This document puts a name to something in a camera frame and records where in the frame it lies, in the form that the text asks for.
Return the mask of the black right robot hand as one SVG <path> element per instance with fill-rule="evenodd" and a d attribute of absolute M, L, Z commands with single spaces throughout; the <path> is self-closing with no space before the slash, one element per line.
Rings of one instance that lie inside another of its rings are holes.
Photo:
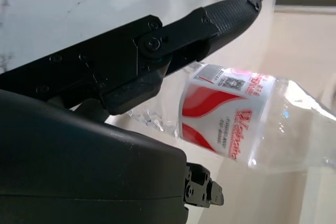
<path fill-rule="evenodd" d="M 224 47 L 262 0 L 223 0 L 163 26 L 153 15 L 1 74 L 1 223 L 186 223 L 221 186 L 185 153 L 106 123 Z"/>

